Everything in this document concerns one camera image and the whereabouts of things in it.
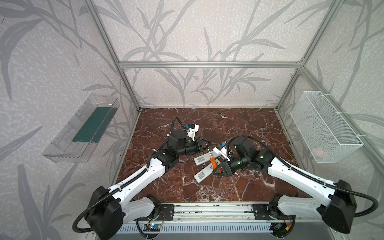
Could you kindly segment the orange handled screwdriver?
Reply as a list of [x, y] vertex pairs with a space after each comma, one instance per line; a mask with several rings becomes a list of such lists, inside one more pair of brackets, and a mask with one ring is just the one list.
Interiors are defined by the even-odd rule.
[[213, 155], [212, 155], [212, 153], [211, 153], [211, 151], [210, 151], [210, 149], [209, 149], [208, 144], [206, 144], [206, 145], [207, 145], [207, 146], [206, 146], [207, 151], [208, 151], [208, 153], [209, 153], [209, 155], [210, 155], [210, 161], [211, 161], [211, 164], [212, 164], [212, 166], [213, 166], [213, 170], [215, 170], [215, 169], [218, 167], [218, 165], [217, 165], [217, 163], [216, 163], [216, 159], [213, 157]]

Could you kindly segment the white remote with coloured buttons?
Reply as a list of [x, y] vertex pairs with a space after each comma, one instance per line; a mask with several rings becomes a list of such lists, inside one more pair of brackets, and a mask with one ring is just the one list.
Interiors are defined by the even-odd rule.
[[201, 183], [203, 180], [205, 180], [207, 177], [209, 177], [212, 174], [213, 170], [214, 170], [213, 164], [209, 164], [200, 172], [195, 174], [194, 178], [197, 181], [197, 183]]

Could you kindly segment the plain white remote control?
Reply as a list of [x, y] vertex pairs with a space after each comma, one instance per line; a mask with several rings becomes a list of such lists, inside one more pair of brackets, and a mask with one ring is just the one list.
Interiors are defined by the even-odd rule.
[[217, 159], [220, 156], [220, 154], [215, 153], [214, 151], [211, 151], [209, 153], [203, 154], [199, 157], [194, 158], [195, 164], [197, 166], [205, 164], [207, 162], [210, 162], [210, 158], [213, 157]]

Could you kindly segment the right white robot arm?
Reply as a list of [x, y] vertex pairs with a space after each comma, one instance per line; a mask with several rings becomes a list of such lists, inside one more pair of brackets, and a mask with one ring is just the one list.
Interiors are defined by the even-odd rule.
[[229, 159], [225, 149], [214, 148], [216, 154], [225, 161], [218, 165], [213, 173], [220, 177], [234, 175], [237, 170], [253, 167], [272, 177], [283, 180], [310, 195], [310, 198], [277, 196], [270, 203], [272, 211], [286, 216], [299, 216], [322, 220], [330, 228], [348, 234], [351, 232], [357, 202], [350, 192], [349, 183], [340, 180], [337, 183], [322, 179], [303, 171], [275, 157], [270, 151], [242, 151], [237, 148], [238, 157]]

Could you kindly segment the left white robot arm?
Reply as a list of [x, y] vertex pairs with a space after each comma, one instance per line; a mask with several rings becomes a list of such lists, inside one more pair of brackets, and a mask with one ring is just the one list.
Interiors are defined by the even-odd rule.
[[181, 156], [195, 155], [206, 151], [212, 142], [196, 138], [193, 142], [177, 147], [171, 140], [164, 142], [150, 155], [146, 165], [125, 180], [109, 187], [94, 190], [88, 207], [79, 216], [89, 224], [86, 232], [94, 232], [99, 239], [109, 240], [127, 222], [143, 218], [156, 217], [160, 202], [154, 197], [133, 198], [154, 180], [163, 176], [178, 164]]

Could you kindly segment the pink item in basket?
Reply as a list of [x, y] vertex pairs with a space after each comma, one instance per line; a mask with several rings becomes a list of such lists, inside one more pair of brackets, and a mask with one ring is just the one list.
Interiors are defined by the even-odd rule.
[[321, 147], [312, 148], [311, 151], [315, 158], [323, 158], [326, 153]]

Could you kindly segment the green circuit board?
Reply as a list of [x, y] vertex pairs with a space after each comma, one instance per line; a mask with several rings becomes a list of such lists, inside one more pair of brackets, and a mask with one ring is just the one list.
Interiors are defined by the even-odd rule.
[[146, 232], [160, 232], [162, 224], [145, 224], [143, 231]]

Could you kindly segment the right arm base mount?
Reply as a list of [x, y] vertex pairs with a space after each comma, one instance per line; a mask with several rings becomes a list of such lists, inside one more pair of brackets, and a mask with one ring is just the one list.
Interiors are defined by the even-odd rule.
[[269, 204], [252, 204], [251, 212], [254, 214], [255, 220], [279, 220], [280, 215], [275, 207]]

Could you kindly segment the aluminium front rail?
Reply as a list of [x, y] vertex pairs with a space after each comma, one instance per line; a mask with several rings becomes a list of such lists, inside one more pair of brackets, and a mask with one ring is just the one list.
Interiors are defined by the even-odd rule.
[[[270, 204], [269, 202], [174, 202], [163, 203], [175, 205], [174, 219], [168, 223], [250, 223], [272, 222], [283, 220], [255, 220], [251, 212], [252, 204]], [[102, 223], [117, 222], [118, 226], [133, 223], [134, 220], [149, 216], [155, 206], [161, 205], [149, 198], [128, 203], [119, 202], [113, 205], [112, 213], [108, 214], [107, 206], [100, 204], [85, 216], [90, 226], [96, 225], [96, 220]]]

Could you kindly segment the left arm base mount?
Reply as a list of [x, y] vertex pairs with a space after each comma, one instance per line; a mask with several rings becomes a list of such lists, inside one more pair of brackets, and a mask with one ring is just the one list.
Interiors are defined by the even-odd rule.
[[140, 218], [139, 221], [172, 221], [174, 219], [175, 205], [161, 204], [155, 206], [153, 212], [147, 216]]

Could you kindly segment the aluminium cage frame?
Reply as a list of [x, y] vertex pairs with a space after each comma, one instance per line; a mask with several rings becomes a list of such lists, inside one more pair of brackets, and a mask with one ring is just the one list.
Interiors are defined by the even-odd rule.
[[290, 113], [326, 95], [364, 146], [329, 169], [384, 167], [383, 1], [87, 1], [137, 107], [275, 108], [301, 164], [315, 161]]

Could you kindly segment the clear plastic wall tray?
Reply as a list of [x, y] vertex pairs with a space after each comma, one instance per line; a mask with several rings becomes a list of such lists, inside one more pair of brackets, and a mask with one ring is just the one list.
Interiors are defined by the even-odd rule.
[[119, 107], [117, 97], [90, 94], [43, 156], [54, 163], [88, 162]]

